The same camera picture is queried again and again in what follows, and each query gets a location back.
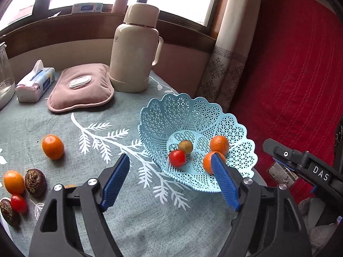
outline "red quilted fabric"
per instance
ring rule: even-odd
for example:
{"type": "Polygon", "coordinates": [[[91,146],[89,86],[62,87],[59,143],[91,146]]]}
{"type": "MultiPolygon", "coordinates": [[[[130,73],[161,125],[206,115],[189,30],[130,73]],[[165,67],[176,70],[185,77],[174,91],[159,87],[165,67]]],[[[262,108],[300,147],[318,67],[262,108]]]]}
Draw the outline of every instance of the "red quilted fabric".
{"type": "MultiPolygon", "coordinates": [[[[343,114],[343,24],[315,0],[262,0],[253,44],[230,112],[255,141],[255,168],[269,186],[273,138],[333,165],[334,131],[343,114]]],[[[309,197],[302,179],[290,188],[309,197]]]]}

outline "glass jar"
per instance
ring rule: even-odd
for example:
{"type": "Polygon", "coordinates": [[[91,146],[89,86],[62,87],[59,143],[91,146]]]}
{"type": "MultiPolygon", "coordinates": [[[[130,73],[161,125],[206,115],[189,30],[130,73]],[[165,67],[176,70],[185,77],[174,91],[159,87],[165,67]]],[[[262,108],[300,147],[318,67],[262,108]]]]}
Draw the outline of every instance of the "glass jar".
{"type": "Polygon", "coordinates": [[[6,54],[6,44],[0,43],[0,109],[2,109],[15,93],[14,76],[6,54]]]}

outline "orange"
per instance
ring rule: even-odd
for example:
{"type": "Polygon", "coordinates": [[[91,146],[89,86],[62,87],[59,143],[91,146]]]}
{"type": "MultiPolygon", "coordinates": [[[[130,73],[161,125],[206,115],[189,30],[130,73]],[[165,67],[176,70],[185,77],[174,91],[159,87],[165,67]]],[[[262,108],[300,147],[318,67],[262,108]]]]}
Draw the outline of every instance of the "orange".
{"type": "Polygon", "coordinates": [[[215,153],[219,153],[220,157],[225,161],[225,156],[223,156],[222,153],[220,152],[210,152],[208,153],[205,157],[204,160],[202,161],[202,165],[205,169],[205,171],[209,174],[213,174],[212,168],[211,168],[211,158],[215,153]]]}
{"type": "Polygon", "coordinates": [[[42,148],[46,156],[52,160],[60,159],[64,154],[63,142],[56,135],[45,136],[42,148]]]}
{"type": "Polygon", "coordinates": [[[10,170],[3,176],[3,184],[11,194],[22,194],[25,190],[24,178],[19,172],[10,170]]]}
{"type": "Polygon", "coordinates": [[[223,155],[226,155],[229,151],[229,147],[229,141],[222,135],[217,135],[210,141],[210,149],[212,152],[220,152],[223,155]]]}

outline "tissue box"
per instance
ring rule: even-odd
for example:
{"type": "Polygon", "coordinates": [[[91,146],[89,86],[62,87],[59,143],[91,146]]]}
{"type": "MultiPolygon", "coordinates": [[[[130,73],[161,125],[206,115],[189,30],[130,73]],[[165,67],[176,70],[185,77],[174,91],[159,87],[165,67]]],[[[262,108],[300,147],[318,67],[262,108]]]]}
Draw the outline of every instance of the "tissue box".
{"type": "Polygon", "coordinates": [[[55,81],[55,69],[43,67],[38,61],[34,69],[27,74],[15,88],[19,102],[37,102],[55,81]]]}

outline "window frame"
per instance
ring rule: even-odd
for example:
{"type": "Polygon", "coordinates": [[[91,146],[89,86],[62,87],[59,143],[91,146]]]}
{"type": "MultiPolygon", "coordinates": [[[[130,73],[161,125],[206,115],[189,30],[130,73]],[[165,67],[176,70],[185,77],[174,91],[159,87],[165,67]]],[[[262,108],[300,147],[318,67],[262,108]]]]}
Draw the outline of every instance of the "window frame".
{"type": "MultiPolygon", "coordinates": [[[[209,10],[207,13],[208,14],[207,26],[201,25],[201,24],[196,23],[192,20],[189,20],[189,19],[186,19],[184,17],[172,14],[170,12],[164,12],[162,10],[159,13],[158,19],[162,20],[162,21],[174,23],[176,25],[180,25],[180,26],[195,30],[197,32],[200,32],[200,33],[203,33],[206,35],[210,35],[218,1],[219,0],[212,0],[211,1],[212,8],[209,7],[209,10]]],[[[137,0],[137,2],[146,3],[147,0],[137,0]]],[[[49,18],[58,12],[61,12],[59,14],[59,16],[71,14],[71,9],[73,7],[72,5],[60,7],[60,8],[49,9],[49,3],[50,3],[50,0],[35,0],[35,3],[33,5],[33,9],[32,9],[32,14],[27,16],[27,17],[24,17],[18,21],[15,21],[12,24],[8,25],[6,28],[2,29],[0,31],[0,36],[8,34],[9,32],[12,32],[13,30],[16,30],[16,29],[18,29],[22,26],[28,25],[30,23],[49,18]]],[[[103,8],[102,8],[102,12],[110,13],[111,9],[112,9],[111,4],[104,4],[103,8]]]]}

